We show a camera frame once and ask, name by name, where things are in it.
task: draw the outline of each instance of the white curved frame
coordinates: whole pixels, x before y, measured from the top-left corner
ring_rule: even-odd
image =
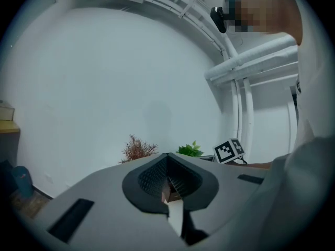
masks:
[[[236,139],[239,130],[239,104],[238,104],[238,97],[237,97],[237,88],[235,81],[230,81],[231,84],[231,94],[232,94],[232,135],[231,137]]]
[[[216,49],[220,51],[220,53],[225,58],[228,57],[224,53],[226,52],[226,48],[223,45],[223,43],[213,34],[213,32],[203,22],[201,22],[199,19],[197,19],[189,12],[185,12],[184,8],[182,8],[181,6],[177,5],[176,3],[170,0],[145,0],[145,1],[161,6],[177,14],[181,18],[185,19],[187,22],[193,25],[197,30],[199,30],[203,35],[205,35],[205,37],[215,46]],[[181,0],[181,1],[185,2],[187,5],[191,5],[193,9],[195,9],[198,13],[200,13],[210,24],[212,24],[215,27],[215,29],[217,29],[209,13],[206,12],[202,7],[200,7],[198,3],[195,2],[195,0]],[[226,34],[223,35],[223,40],[225,44],[229,46],[230,52],[232,52],[234,55],[237,55],[235,48],[233,47],[230,39],[227,37]]]
[[[243,112],[242,112],[242,97],[239,81],[235,80],[236,90],[237,90],[237,102],[238,102],[238,130],[237,130],[237,139],[239,142],[242,140],[242,122],[243,122]]]
[[[245,100],[247,103],[247,115],[248,115],[247,135],[245,137],[244,151],[245,151],[245,160],[248,162],[252,147],[254,111],[253,111],[253,99],[249,79],[248,78],[243,79],[243,83],[245,90]]]

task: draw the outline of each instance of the white wall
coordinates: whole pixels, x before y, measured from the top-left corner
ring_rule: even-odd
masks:
[[[242,96],[242,146],[245,146],[248,115],[245,105],[245,91],[240,81]],[[251,85],[254,106],[254,127],[250,158],[248,163],[268,163],[288,154],[294,146],[297,121],[290,86],[294,81],[283,80],[266,84]],[[232,135],[232,97],[230,85],[224,88],[223,137]]]
[[[73,5],[73,0],[26,0],[13,18],[0,45],[0,98],[13,101],[8,97],[16,90],[8,81],[24,74],[27,53],[34,49],[36,42],[45,31],[57,23]],[[0,162],[8,159],[17,164],[17,149],[20,134],[0,135]]]
[[[196,140],[212,153],[222,119],[203,73],[214,64],[188,38],[102,8],[72,10],[26,45],[30,33],[1,72],[0,97],[21,127],[17,164],[45,193],[116,165],[129,134],[160,152]]]

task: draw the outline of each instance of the gray plastic surface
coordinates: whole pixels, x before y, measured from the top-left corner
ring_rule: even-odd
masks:
[[[204,241],[190,246],[189,250],[258,250],[260,232],[284,175],[285,160],[286,156],[275,159],[262,185],[228,222]]]
[[[320,211],[335,178],[334,147],[335,137],[316,138],[287,159],[281,186],[260,233],[259,250],[283,248]]]
[[[77,250],[176,250],[186,244],[174,232],[166,215],[146,214],[124,196],[125,175],[158,157],[153,155],[97,171],[59,195],[42,209],[35,220],[47,230],[79,198],[94,205],[84,218],[69,246]]]
[[[219,181],[219,191],[206,209],[191,212],[191,217],[197,229],[211,234],[223,226],[246,201],[260,187],[259,184],[250,183],[237,177],[246,174],[265,178],[268,170],[247,168],[241,166],[206,163],[199,159],[183,157],[188,162],[198,166],[206,166],[206,170],[213,173]]]
[[[68,244],[63,243],[62,241],[53,237],[46,230],[38,226],[35,221],[26,217],[25,215],[19,212],[17,212],[16,215],[17,219],[21,222],[23,227],[26,228],[36,239],[38,239],[39,243],[47,250],[79,251],[75,248],[70,248]]]

